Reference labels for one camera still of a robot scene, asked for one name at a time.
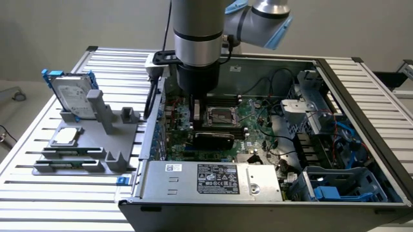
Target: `power supply label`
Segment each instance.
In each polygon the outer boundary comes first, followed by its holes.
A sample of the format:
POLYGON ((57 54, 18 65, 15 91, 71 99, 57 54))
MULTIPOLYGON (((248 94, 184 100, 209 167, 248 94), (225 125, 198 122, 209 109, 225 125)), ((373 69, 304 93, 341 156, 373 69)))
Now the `power supply label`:
POLYGON ((198 164, 197 178, 201 194, 240 194, 237 165, 198 164))

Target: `white wall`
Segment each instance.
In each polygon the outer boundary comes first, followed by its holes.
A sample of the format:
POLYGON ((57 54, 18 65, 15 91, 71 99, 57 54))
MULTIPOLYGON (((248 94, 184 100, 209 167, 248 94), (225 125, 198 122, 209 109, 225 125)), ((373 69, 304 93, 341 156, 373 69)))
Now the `white wall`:
MULTIPOLYGON (((411 0, 290 0, 294 23, 277 51, 363 57, 392 71, 413 58, 411 0)), ((40 80, 71 70, 89 45, 159 49, 169 0, 0 0, 0 79, 40 80)), ((171 31, 169 48, 173 48, 171 31)))

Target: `small circuit board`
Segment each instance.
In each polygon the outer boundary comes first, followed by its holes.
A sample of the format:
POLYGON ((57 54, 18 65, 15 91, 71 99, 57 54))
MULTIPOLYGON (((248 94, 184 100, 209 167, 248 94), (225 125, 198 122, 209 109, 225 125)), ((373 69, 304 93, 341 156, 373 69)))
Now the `small circuit board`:
POLYGON ((220 132, 220 129, 224 128, 224 131, 232 129, 244 131, 244 138, 240 139, 240 136, 236 136, 233 147, 228 150, 198 149, 194 146, 196 131, 190 129, 189 114, 185 98, 173 100, 171 105, 166 106, 169 160, 238 162, 237 156, 240 154, 252 156, 254 149, 262 151, 262 148, 270 146, 274 142, 274 138, 261 133, 262 130, 274 135, 272 119, 268 111, 261 107, 261 101, 257 99, 248 99, 234 107, 209 105, 206 108, 204 124, 206 130, 214 128, 220 132))

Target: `metal frame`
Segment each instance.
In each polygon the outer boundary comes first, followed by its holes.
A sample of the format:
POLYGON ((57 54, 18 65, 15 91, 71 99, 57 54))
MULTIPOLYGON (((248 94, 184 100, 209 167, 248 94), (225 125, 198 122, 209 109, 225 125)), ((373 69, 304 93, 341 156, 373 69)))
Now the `metal frame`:
MULTIPOLYGON (((106 93, 105 100, 113 108, 131 106, 137 111, 143 111, 150 87, 146 81, 145 60, 150 52, 99 48, 97 51, 87 51, 77 64, 73 72, 89 70, 97 72, 98 83, 106 93)), ((323 58, 280 55, 276 57, 293 60, 323 58)), ((377 98, 371 98, 371 102, 387 101, 384 95, 379 96, 383 93, 380 87, 375 89, 352 87, 356 83, 372 83, 373 81, 364 68, 351 58, 325 59, 356 101, 369 99, 372 96, 377 98)), ((375 127, 377 126, 376 120, 396 120, 404 117, 401 113, 395 111, 383 109, 375 111, 372 110, 375 106, 371 105, 363 104, 360 107, 375 127)), ((47 143, 46 140, 53 137, 54 130, 51 129, 57 128, 61 122, 58 108, 61 106, 54 96, 0 164, 0 231, 61 231, 65 228, 69 231, 131 232, 133 227, 115 204, 121 198, 131 195, 131 187, 117 187, 117 177, 31 175, 32 164, 40 156, 40 149, 47 143)), ((139 122, 130 160, 130 170, 139 167, 139 173, 146 165, 146 162, 139 161, 146 126, 146 122, 139 122)), ((376 129, 384 138, 392 135, 381 126, 376 129)), ((413 159, 409 154, 404 155, 395 149, 393 152, 401 160, 413 159)), ((360 208, 349 208, 349 214, 357 209, 360 208)))

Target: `floor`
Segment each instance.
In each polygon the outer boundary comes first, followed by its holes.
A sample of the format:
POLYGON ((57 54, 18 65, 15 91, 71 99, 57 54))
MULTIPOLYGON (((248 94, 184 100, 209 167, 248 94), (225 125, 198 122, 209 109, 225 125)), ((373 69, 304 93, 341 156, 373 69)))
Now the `floor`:
MULTIPOLYGON (((27 100, 18 102, 10 99, 0 102, 0 125, 19 139, 51 98, 53 91, 45 82, 0 80, 0 91, 15 86, 22 88, 27 100)), ((8 151, 0 147, 0 162, 7 154, 8 151)))

